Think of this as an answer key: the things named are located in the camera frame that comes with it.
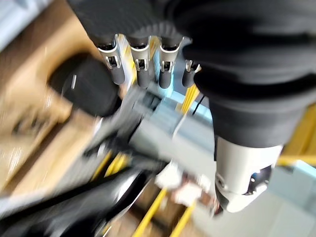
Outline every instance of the black rubber fingertip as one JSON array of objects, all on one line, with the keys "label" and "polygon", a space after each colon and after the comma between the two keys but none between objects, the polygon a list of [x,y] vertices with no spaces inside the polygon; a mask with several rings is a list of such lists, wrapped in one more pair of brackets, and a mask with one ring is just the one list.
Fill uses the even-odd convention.
[{"label": "black rubber fingertip", "polygon": [[182,85],[186,88],[191,87],[194,84],[194,75],[194,71],[188,72],[185,70],[182,77]]},{"label": "black rubber fingertip", "polygon": [[162,72],[159,74],[159,86],[162,89],[167,89],[171,84],[171,73],[170,72]]},{"label": "black rubber fingertip", "polygon": [[111,73],[115,84],[121,85],[125,82],[125,73],[122,66],[120,68],[112,68]]},{"label": "black rubber fingertip", "polygon": [[137,71],[137,84],[141,88],[147,88],[150,83],[149,71],[140,70]]}]

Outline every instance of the yellow strap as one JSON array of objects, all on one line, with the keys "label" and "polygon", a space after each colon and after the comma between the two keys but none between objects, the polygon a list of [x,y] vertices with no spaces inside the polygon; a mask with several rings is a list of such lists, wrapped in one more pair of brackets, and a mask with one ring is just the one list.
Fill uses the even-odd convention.
[{"label": "yellow strap", "polygon": [[192,214],[195,206],[196,206],[196,203],[193,203],[190,207],[188,207],[186,209],[186,211],[183,213],[181,219],[179,220],[178,224],[173,229],[170,237],[178,237],[181,234],[183,228],[185,227],[185,225],[187,224],[188,220],[190,219],[191,214]]},{"label": "yellow strap", "polygon": [[149,208],[148,212],[146,213],[145,217],[142,219],[141,223],[137,227],[136,231],[132,235],[132,237],[140,237],[142,236],[145,228],[148,226],[150,220],[154,216],[155,212],[158,210],[160,207],[160,204],[163,200],[163,198],[166,196],[167,190],[162,189],[160,193],[158,194],[157,198],[155,199],[154,203],[152,206]]},{"label": "yellow strap", "polygon": [[104,168],[104,166],[107,164],[107,162],[109,161],[109,159],[111,158],[111,155],[112,155],[112,151],[109,151],[105,158],[103,159],[103,161],[101,162],[101,164],[99,165],[99,167],[97,168],[97,170],[95,171],[94,175],[92,176],[92,179],[91,180],[94,180],[96,179],[96,177],[99,176],[101,170]]}]

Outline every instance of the black cable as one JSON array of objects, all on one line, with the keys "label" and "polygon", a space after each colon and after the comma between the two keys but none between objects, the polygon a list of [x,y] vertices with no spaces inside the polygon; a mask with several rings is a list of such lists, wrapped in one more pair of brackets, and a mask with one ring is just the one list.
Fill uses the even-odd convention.
[{"label": "black cable", "polygon": [[202,98],[199,100],[196,108],[194,109],[192,115],[194,115],[196,113],[196,111],[198,110],[199,105],[202,103],[203,99],[204,99],[205,95],[202,96]]}]

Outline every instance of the robotic hand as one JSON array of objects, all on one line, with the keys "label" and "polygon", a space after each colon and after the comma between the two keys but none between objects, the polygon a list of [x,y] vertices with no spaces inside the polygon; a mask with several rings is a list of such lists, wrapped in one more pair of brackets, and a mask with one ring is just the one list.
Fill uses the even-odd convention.
[{"label": "robotic hand", "polygon": [[[165,88],[179,42],[190,37],[183,54],[202,67],[194,81],[212,112],[221,206],[240,211],[267,188],[283,146],[316,101],[316,1],[68,2],[101,52],[113,54],[114,35],[127,36],[141,87],[148,86],[148,37],[162,39],[159,84]],[[106,56],[109,69],[120,65],[117,55]]]}]

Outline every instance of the wooden floor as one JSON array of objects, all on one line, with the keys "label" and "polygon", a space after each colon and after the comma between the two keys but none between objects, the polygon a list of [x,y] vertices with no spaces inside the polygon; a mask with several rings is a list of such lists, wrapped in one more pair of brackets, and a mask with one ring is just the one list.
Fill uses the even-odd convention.
[{"label": "wooden floor", "polygon": [[[133,235],[139,224],[136,219],[129,212],[115,220],[108,233],[109,237],[130,237]],[[165,235],[155,225],[149,224],[145,229],[144,237],[164,237]],[[208,237],[206,234],[199,231],[192,222],[189,222],[180,234],[180,237]]]}]

